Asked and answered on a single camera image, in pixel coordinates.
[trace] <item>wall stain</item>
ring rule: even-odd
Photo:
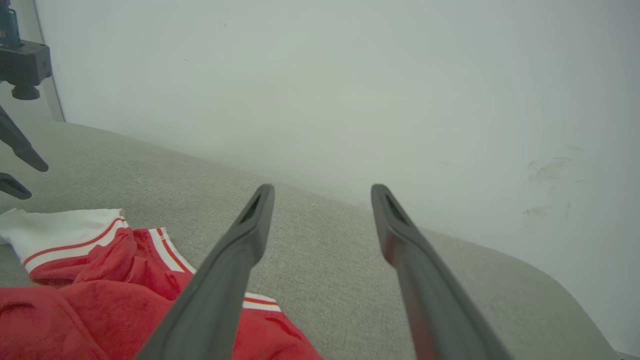
[[[534,168],[532,164],[535,165],[535,163],[532,161],[529,164],[529,182],[542,185],[549,181],[560,180],[563,171],[571,166],[572,163],[573,159],[571,158],[556,158],[554,161],[541,167],[537,172],[533,172],[531,171],[532,168]]]
[[[543,217],[549,213],[549,210],[551,210],[551,206],[538,206],[526,209],[522,214],[528,217]]]
[[[575,145],[567,145],[566,148],[569,149],[569,150],[575,150],[577,152],[584,152],[583,148],[577,147]]]

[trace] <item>black plastic part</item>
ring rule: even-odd
[[[29,85],[16,85],[11,90],[11,94],[18,100],[35,100],[40,97],[38,89]]]
[[[0,47],[0,80],[19,86],[16,94],[31,94],[25,89],[38,86],[51,76],[49,47],[22,40],[17,47]]]
[[[391,191],[374,185],[371,202],[380,249],[396,268],[418,360],[511,359]]]
[[[0,1],[0,46],[15,47],[20,45],[18,17],[15,10],[9,9],[10,0]]]
[[[0,192],[5,192],[20,200],[26,200],[31,197],[31,192],[20,184],[20,181],[4,172],[0,172]]]
[[[251,268],[264,253],[274,189],[253,194],[136,359],[231,359]]]
[[[47,163],[33,150],[29,140],[13,123],[9,114],[2,109],[2,106],[0,106],[0,141],[9,145],[17,157],[36,170],[44,172],[49,169]]]

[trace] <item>striped trim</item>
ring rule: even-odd
[[[119,229],[128,226],[129,224],[127,224],[127,221],[124,220],[124,218],[115,218],[109,227],[95,238],[75,245],[52,247],[51,249],[38,251],[26,258],[22,265],[27,272],[30,273],[34,268],[44,263],[48,263],[49,261],[87,255],[96,245],[109,245],[109,243],[115,238],[116,232]]]
[[[149,230],[151,239],[156,248],[156,252],[160,255],[162,261],[166,264],[169,270],[187,272],[193,274],[196,272],[195,268],[189,264],[184,257],[173,246],[173,243],[169,239],[169,234],[164,227]]]
[[[245,293],[242,307],[245,309],[256,309],[265,311],[282,311],[276,299],[263,295]]]

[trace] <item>gray sofa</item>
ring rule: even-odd
[[[0,171],[33,192],[29,200],[0,193],[0,212],[124,208],[133,227],[165,226],[195,267],[256,187],[271,182],[108,131],[17,123],[50,170],[37,172],[0,144]],[[372,213],[284,184],[275,189],[267,250],[248,291],[276,298],[327,359],[414,358],[396,273],[380,253]],[[617,358],[575,299],[537,268],[424,234],[515,359]],[[3,287],[32,285],[8,245],[0,246],[0,273]]]

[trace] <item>white wall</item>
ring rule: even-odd
[[[640,2],[37,1],[70,122],[544,270],[640,354]]]

